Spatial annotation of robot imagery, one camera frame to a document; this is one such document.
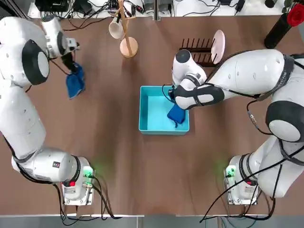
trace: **wooden mug tree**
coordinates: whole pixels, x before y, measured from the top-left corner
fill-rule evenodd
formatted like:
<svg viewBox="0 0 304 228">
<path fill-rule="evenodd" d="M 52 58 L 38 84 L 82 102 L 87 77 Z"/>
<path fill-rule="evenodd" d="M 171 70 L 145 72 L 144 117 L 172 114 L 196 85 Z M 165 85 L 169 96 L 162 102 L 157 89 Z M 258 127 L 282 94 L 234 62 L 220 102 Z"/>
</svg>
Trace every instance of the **wooden mug tree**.
<svg viewBox="0 0 304 228">
<path fill-rule="evenodd" d="M 136 55 L 137 51 L 138 51 L 138 43 L 137 41 L 128 36 L 127 30 L 128 30 L 128 23 L 130 19 L 134 19 L 135 17 L 131 17 L 131 18 L 126 18 L 124 15 L 124 0 L 118 0 L 118 4 L 119 4 L 119 10 L 118 12 L 115 14 L 115 17 L 118 17 L 118 14 L 120 14 L 121 16 L 121 20 L 122 20 L 122 25 L 123 25 L 123 40 L 120 43 L 120 52 L 122 53 L 122 55 L 126 58 L 131 58 L 133 56 Z"/>
</svg>

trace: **brown table surface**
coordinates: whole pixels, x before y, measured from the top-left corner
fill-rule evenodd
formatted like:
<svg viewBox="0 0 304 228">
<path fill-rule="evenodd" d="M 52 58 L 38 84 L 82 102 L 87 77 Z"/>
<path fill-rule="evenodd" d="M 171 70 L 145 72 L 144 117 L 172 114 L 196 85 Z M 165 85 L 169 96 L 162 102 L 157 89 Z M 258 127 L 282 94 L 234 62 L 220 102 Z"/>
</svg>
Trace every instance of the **brown table surface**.
<svg viewBox="0 0 304 228">
<path fill-rule="evenodd" d="M 171 83 L 172 61 L 183 38 L 212 38 L 221 29 L 226 36 L 225 56 L 263 49 L 263 39 L 277 18 L 189 17 L 160 22 L 139 18 L 129 25 L 139 43 L 133 59 L 123 58 L 120 41 L 109 35 L 110 19 L 67 32 L 81 44 L 76 58 L 85 72 L 86 90 L 69 100 L 66 76 L 53 64 L 47 82 L 32 87 L 28 94 L 46 128 L 45 144 L 91 162 L 107 184 L 114 214 L 205 214 L 219 194 L 217 173 L 222 191 L 222 169 L 231 157 L 252 152 L 266 140 L 247 116 L 249 99 L 237 97 L 192 109 L 190 132 L 185 136 L 149 136 L 138 130 L 140 86 Z M 62 27 L 72 28 L 68 21 Z M 286 54 L 303 52 L 298 29 L 291 29 L 277 49 Z M 269 100 L 252 105 L 264 130 L 268 104 Z M 31 183 L 14 171 L 3 140 L 0 151 L 0 215 L 58 214 L 55 189 Z M 277 200 L 275 214 L 303 214 L 303 187 L 301 175 Z M 230 207 L 231 213 L 241 210 Z M 92 206 L 81 207 L 81 213 L 100 214 L 98 194 Z M 250 213 L 268 213 L 263 197 Z M 210 214 L 226 214 L 221 200 Z"/>
</svg>

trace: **blue container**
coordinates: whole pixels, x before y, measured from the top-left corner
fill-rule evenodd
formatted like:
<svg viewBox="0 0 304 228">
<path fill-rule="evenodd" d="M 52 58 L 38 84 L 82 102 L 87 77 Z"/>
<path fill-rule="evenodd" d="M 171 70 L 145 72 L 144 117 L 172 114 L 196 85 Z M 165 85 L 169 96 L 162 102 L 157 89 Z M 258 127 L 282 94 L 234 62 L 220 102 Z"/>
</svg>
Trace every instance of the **blue container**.
<svg viewBox="0 0 304 228">
<path fill-rule="evenodd" d="M 164 86 L 167 95 L 171 86 Z M 175 128 L 175 122 L 167 117 L 173 103 L 162 94 L 162 86 L 142 86 L 139 108 L 139 130 L 142 134 L 172 134 L 184 135 L 189 131 L 189 111 L 186 111 L 185 121 Z"/>
</svg>

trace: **blue cloth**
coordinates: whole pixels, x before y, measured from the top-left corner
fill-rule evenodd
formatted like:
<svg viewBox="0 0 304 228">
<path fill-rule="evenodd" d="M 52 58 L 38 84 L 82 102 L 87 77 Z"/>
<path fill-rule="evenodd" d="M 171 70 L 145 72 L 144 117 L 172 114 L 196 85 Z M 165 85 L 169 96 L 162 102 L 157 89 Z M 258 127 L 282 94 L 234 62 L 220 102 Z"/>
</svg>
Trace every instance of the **blue cloth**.
<svg viewBox="0 0 304 228">
<path fill-rule="evenodd" d="M 186 110 L 181 109 L 177 104 L 168 112 L 167 117 L 175 122 L 175 127 L 185 121 Z"/>
<path fill-rule="evenodd" d="M 75 63 L 77 72 L 66 76 L 66 88 L 70 99 L 76 97 L 85 90 L 85 76 L 82 67 Z"/>
</svg>

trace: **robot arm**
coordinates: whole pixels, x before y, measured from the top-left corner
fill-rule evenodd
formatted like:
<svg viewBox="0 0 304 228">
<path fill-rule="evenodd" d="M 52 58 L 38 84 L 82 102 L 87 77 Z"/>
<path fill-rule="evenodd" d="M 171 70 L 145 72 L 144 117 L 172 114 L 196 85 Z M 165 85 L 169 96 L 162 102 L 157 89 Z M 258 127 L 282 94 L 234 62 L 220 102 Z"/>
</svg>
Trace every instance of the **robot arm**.
<svg viewBox="0 0 304 228">
<path fill-rule="evenodd" d="M 0 20 L 0 131 L 12 151 L 12 166 L 34 181 L 62 182 L 65 202 L 92 202 L 93 170 L 83 157 L 44 145 L 46 130 L 23 87 L 47 80 L 49 57 L 66 57 L 79 46 L 56 18 L 43 25 L 8 17 Z M 73 71 L 73 60 L 68 62 Z"/>
<path fill-rule="evenodd" d="M 279 165 L 247 177 L 282 158 L 287 160 L 282 163 L 275 197 L 283 197 L 304 171 L 302 152 L 294 159 L 288 157 L 304 145 L 304 70 L 295 61 L 304 64 L 304 58 L 294 60 L 277 50 L 236 53 L 222 62 L 207 80 L 188 51 L 181 50 L 174 58 L 173 90 L 169 96 L 182 109 L 212 105 L 237 95 L 257 100 L 272 95 L 266 124 L 274 136 L 256 152 L 233 157 L 225 169 L 227 187 L 246 180 L 229 191 L 230 204 L 250 204 L 257 184 L 272 197 Z"/>
<path fill-rule="evenodd" d="M 191 109 L 239 94 L 252 97 L 264 94 L 276 87 L 284 64 L 284 55 L 277 50 L 242 52 L 221 64 L 205 84 L 206 74 L 201 73 L 203 69 L 193 61 L 189 51 L 181 50 L 173 62 L 175 89 L 170 97 L 180 108 Z"/>
<path fill-rule="evenodd" d="M 46 33 L 47 51 L 49 58 L 61 57 L 63 63 L 72 72 L 77 72 L 72 57 L 72 51 L 79 49 L 79 43 L 74 38 L 68 38 L 59 24 L 59 21 L 54 16 L 47 16 L 45 22 L 42 22 L 43 29 Z"/>
</svg>

